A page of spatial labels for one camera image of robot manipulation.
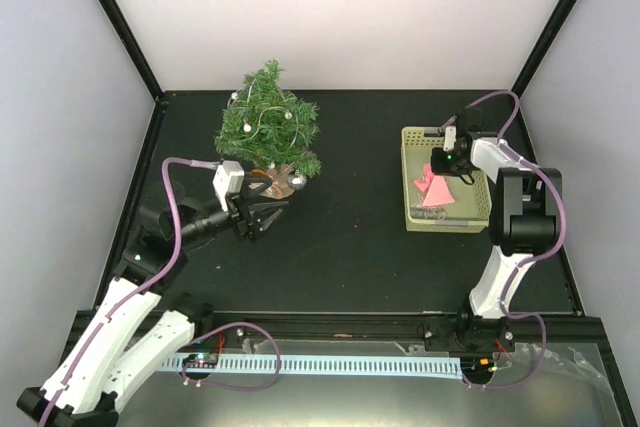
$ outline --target white wall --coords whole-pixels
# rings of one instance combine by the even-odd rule
[[[0,0],[0,423],[91,307],[153,102],[97,0]]]
[[[523,105],[540,160],[564,178],[567,249],[640,417],[640,0],[578,0]]]
[[[507,88],[558,0],[118,0],[160,85]]]

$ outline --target cable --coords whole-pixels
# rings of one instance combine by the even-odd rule
[[[538,361],[536,362],[536,365],[534,366],[531,372],[529,372],[522,379],[516,382],[513,382],[511,384],[505,384],[505,385],[474,384],[464,374],[462,374],[462,378],[464,382],[469,386],[469,388],[476,387],[476,388],[481,388],[486,390],[505,390],[513,387],[518,387],[524,384],[525,382],[529,381],[531,377],[533,377],[542,367],[542,362],[544,361],[544,354],[547,350],[547,327],[544,324],[544,319],[540,314],[535,312],[512,314],[511,312],[509,312],[509,310],[506,307],[506,298],[507,298],[507,293],[511,288],[511,285],[513,284],[513,281],[518,275],[518,271],[527,264],[531,264],[533,262],[539,262],[541,260],[548,259],[549,257],[552,257],[553,255],[555,255],[562,248],[562,245],[564,244],[564,240],[567,236],[567,213],[564,207],[564,203],[562,202],[562,198],[560,197],[560,193],[558,192],[558,189],[556,189],[555,185],[553,185],[553,182],[551,182],[551,179],[547,177],[547,175],[540,169],[538,165],[532,162],[529,162],[527,159],[525,159],[520,154],[515,152],[511,147],[508,146],[506,142],[501,141],[498,143],[498,146],[500,150],[502,150],[502,152],[504,152],[511,160],[530,169],[534,174],[536,174],[542,180],[542,182],[545,183],[545,185],[549,189],[549,192],[551,192],[551,196],[553,197],[553,200],[558,206],[558,217],[560,220],[560,228],[559,228],[558,239],[556,240],[556,243],[553,245],[553,247],[551,247],[547,252],[544,252],[543,254],[535,255],[529,259],[524,259],[523,261],[521,261],[518,264],[518,266],[513,270],[513,272],[511,272],[511,275],[507,279],[507,282],[505,283],[505,286],[502,289],[502,293],[500,294],[500,309],[502,310],[502,313],[507,318],[512,320],[522,320],[529,317],[533,317],[540,323],[542,341],[541,341],[540,356],[538,357]]]
[[[173,218],[173,228],[175,231],[173,253],[171,254],[171,258],[169,259],[167,264],[162,268],[162,270],[160,270],[160,272],[158,272],[156,275],[154,275],[149,280],[144,282],[135,290],[131,291],[129,294],[125,295],[109,310],[109,312],[105,315],[105,318],[107,321],[111,320],[112,316],[116,313],[116,311],[120,307],[122,307],[125,303],[127,303],[127,301],[131,299],[133,296],[146,291],[153,284],[162,280],[162,278],[165,277],[171,271],[171,269],[174,267],[174,265],[178,261],[178,257],[180,256],[180,249],[182,248],[182,229],[180,224],[180,213],[178,211],[178,204],[176,202],[176,198],[173,193],[173,187],[171,186],[171,179],[169,178],[169,165],[171,164],[181,164],[189,167],[196,167],[196,168],[208,169],[208,170],[216,170],[218,165],[220,165],[219,162],[188,160],[188,159],[182,159],[179,157],[169,157],[165,159],[164,162],[162,162],[162,182],[164,183],[164,187],[167,192],[167,199],[169,201],[169,208],[171,209],[171,216]],[[69,365],[69,369],[67,370],[67,373],[62,378],[62,381],[61,381],[62,385],[66,385],[69,383],[69,380],[71,379],[71,377],[73,377],[73,373],[78,367],[78,364],[80,363],[80,361],[86,354],[87,350],[91,346],[91,343],[95,340],[97,335],[102,330],[102,327],[104,327],[104,323],[101,322],[93,329],[91,334],[89,334],[84,344],[82,344],[82,347],[80,347],[78,354],[71,361],[71,364]],[[49,401],[49,404],[44,410],[42,417],[40,417],[40,421],[38,422],[38,427],[46,426],[47,421],[49,420],[49,416],[51,415],[51,412],[53,410],[53,407],[55,406],[56,402],[62,395],[62,392],[63,392],[62,389],[60,389],[53,395],[53,397]]]
[[[509,353],[509,351],[504,348],[504,345],[502,345],[502,342],[500,342],[500,339],[493,339],[493,343],[498,346],[498,349],[500,349],[500,352],[498,352],[498,358],[496,360],[500,360],[500,354],[504,352],[505,354],[507,354],[507,357],[509,358],[509,360],[514,362],[513,357],[511,357],[511,354]]]
[[[490,92],[487,95],[484,95],[484,96],[480,97],[479,99],[476,99],[473,102],[471,102],[469,105],[467,105],[465,107],[465,109],[469,109],[471,107],[475,107],[476,105],[481,104],[485,100],[492,99],[493,97],[498,97],[499,95],[509,95],[509,96],[513,97],[513,100],[515,102],[515,105],[514,105],[514,108],[513,108],[513,112],[511,112],[511,115],[509,116],[509,118],[507,119],[505,124],[502,126],[500,131],[498,132],[498,140],[501,140],[504,137],[504,134],[507,131],[507,129],[509,127],[511,127],[511,124],[513,123],[513,121],[515,120],[516,116],[518,115],[518,112],[520,111],[520,97],[518,97],[515,94],[515,92],[512,92],[510,90],[496,90],[495,92]],[[449,120],[447,120],[442,125],[441,129],[444,129],[445,127],[450,126],[451,124],[453,124],[453,122],[455,120],[456,120],[456,116],[454,115],[453,117],[451,117]]]
[[[210,387],[219,387],[221,389],[226,389],[226,390],[235,390],[236,392],[257,392],[259,390],[264,390],[271,387],[276,382],[276,380],[278,380],[278,376],[280,375],[280,369],[282,368],[282,358],[280,355],[280,348],[278,347],[278,344],[276,343],[274,338],[271,336],[271,334],[266,330],[264,330],[259,325],[252,324],[251,322],[232,322],[230,324],[223,325],[222,327],[218,327],[217,329],[214,329],[211,332],[208,332],[204,335],[201,335],[197,339],[192,340],[188,345],[196,344],[200,341],[208,339],[213,335],[216,335],[220,332],[224,332],[227,329],[232,329],[234,327],[247,327],[249,329],[257,330],[262,335],[264,335],[269,340],[269,342],[271,342],[271,345],[273,345],[273,349],[276,352],[276,370],[273,372],[273,375],[269,378],[269,380],[267,380],[263,384],[256,385],[254,387],[243,387],[241,385],[231,385],[231,384],[224,384],[221,382],[212,382],[212,381],[206,381],[206,380],[193,380],[187,377],[187,367],[189,366],[187,364],[182,369],[182,378],[185,381],[185,385],[189,383],[194,383],[197,385],[208,385]]]
[[[220,335],[218,336],[218,350],[216,351],[216,354],[220,355],[222,353],[222,347],[224,347],[224,343],[226,341],[225,337],[224,337],[224,332],[220,332]]]

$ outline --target miniature christmas tree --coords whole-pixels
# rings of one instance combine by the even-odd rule
[[[229,99],[215,143],[220,154],[253,162],[263,171],[291,166],[306,182],[304,176],[313,177],[321,168],[309,150],[318,133],[318,107],[280,89],[282,71],[270,60],[245,76],[244,88]]]

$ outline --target artificial christmas tree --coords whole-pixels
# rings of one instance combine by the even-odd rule
[[[274,198],[304,187],[320,173],[321,163],[309,150],[318,133],[318,107],[283,91],[278,82],[283,69],[276,60],[247,74],[244,87],[233,94],[223,114],[216,147],[223,155],[253,162],[259,175],[268,175]]]

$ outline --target black bracket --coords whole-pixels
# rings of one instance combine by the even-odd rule
[[[468,295],[455,316],[428,318],[424,331],[428,351],[450,352],[460,357],[486,357],[496,351],[496,340],[513,350],[505,338],[507,320],[474,316]]]
[[[542,169],[562,195],[562,175]],[[505,255],[541,254],[560,234],[559,211],[548,187],[533,172],[517,168],[498,171],[489,237]]]
[[[471,146],[481,137],[495,137],[495,132],[485,130],[484,112],[471,107],[456,114],[456,141],[452,151],[441,147],[431,151],[431,168],[434,174],[458,177],[468,185],[474,183],[472,172],[478,168],[471,163]]]
[[[240,193],[227,196],[230,222],[238,240],[258,240],[289,205],[286,200],[256,202],[272,183],[269,177],[246,175]]]
[[[18,408],[35,422],[39,422],[49,401],[45,391],[37,387],[25,389],[18,399]],[[85,414],[73,414],[71,407],[53,407],[47,427],[116,427],[118,413],[115,411],[116,394],[102,394],[95,410]]]
[[[171,305],[170,310],[180,312],[195,326],[194,336],[206,334],[213,330],[213,306],[202,302],[191,294],[184,293]]]
[[[134,242],[124,251],[113,275],[115,278],[124,278],[136,285],[142,285],[162,270],[170,256],[171,252],[166,248]],[[159,282],[152,285],[149,290],[154,294],[163,295],[186,265],[187,256],[181,251],[171,271]]]

